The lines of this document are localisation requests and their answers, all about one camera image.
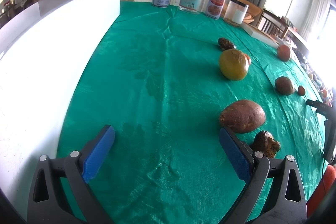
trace green-yellow round fruit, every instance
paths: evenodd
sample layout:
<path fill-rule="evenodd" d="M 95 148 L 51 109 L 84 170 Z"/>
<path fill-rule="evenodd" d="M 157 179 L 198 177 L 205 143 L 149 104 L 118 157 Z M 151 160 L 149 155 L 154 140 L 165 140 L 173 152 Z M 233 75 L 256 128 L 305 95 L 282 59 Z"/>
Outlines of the green-yellow round fruit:
<path fill-rule="evenodd" d="M 226 78 L 239 81 L 247 75 L 249 62 L 243 52 L 226 50 L 219 57 L 219 68 Z"/>

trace black lid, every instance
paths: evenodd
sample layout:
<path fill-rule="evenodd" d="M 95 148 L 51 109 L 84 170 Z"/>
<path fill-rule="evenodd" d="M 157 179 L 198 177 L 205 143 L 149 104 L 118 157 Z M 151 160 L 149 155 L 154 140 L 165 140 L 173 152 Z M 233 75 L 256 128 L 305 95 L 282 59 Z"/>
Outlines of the black lid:
<path fill-rule="evenodd" d="M 244 8 L 248 7 L 247 4 L 242 3 L 242 2 L 240 2 L 239 0 L 230 0 L 230 1 L 232 1 L 232 2 L 234 2 L 234 3 L 237 3 L 238 5 L 240 5 L 240 6 L 244 7 Z"/>

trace blue gripper pad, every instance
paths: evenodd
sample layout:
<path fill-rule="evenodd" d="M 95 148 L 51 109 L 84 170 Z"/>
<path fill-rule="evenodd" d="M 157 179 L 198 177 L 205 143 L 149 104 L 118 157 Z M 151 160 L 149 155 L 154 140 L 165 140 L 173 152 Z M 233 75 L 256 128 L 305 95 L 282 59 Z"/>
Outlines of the blue gripper pad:
<path fill-rule="evenodd" d="M 92 149 L 89 156 L 86 158 L 83 164 L 82 173 L 82 178 L 84 179 L 85 183 L 88 183 L 90 179 L 93 179 L 97 175 L 99 168 L 103 164 L 106 155 L 114 143 L 114 138 L 114 128 L 110 126 Z"/>
<path fill-rule="evenodd" d="M 221 128 L 219 131 L 219 143 L 223 147 L 238 178 L 248 183 L 252 176 L 249 162 L 225 128 Z"/>

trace green tablecloth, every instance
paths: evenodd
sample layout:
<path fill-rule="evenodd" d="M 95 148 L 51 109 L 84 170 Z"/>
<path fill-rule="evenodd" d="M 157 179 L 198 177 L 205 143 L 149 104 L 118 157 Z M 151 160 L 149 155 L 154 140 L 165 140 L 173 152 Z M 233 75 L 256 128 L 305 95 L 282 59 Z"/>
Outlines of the green tablecloth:
<path fill-rule="evenodd" d="M 221 74 L 219 37 L 252 58 L 242 81 Z M 281 75 L 303 85 L 306 96 L 277 94 Z M 115 143 L 90 186 L 116 223 L 218 223 L 244 186 L 218 141 L 220 112 L 240 99 L 260 104 L 266 123 L 239 138 L 250 144 L 258 131 L 270 131 L 281 143 L 276 157 L 295 156 L 308 198 L 321 178 L 324 118 L 307 98 L 320 99 L 301 67 L 280 61 L 243 29 L 174 6 L 122 2 L 73 95 L 58 157 L 111 124 Z"/>

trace silver screw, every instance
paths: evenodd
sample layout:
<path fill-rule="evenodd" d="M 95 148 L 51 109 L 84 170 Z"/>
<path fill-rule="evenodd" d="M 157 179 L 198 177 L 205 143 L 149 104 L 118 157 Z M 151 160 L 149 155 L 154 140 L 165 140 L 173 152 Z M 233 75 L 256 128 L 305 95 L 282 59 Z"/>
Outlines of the silver screw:
<path fill-rule="evenodd" d="M 71 152 L 70 157 L 71 158 L 76 158 L 76 157 L 78 157 L 78 155 L 79 155 L 79 152 L 77 150 L 75 150 L 75 151 Z"/>
<path fill-rule="evenodd" d="M 47 156 L 46 155 L 42 155 L 40 156 L 40 161 L 45 161 L 47 159 Z"/>
<path fill-rule="evenodd" d="M 287 159 L 288 159 L 289 161 L 294 161 L 294 157 L 293 157 L 292 155 L 287 155 Z"/>
<path fill-rule="evenodd" d="M 260 159 L 264 156 L 264 154 L 261 153 L 261 152 L 259 152 L 259 151 L 256 151 L 256 152 L 254 153 L 254 155 L 255 155 L 257 158 L 260 158 Z"/>

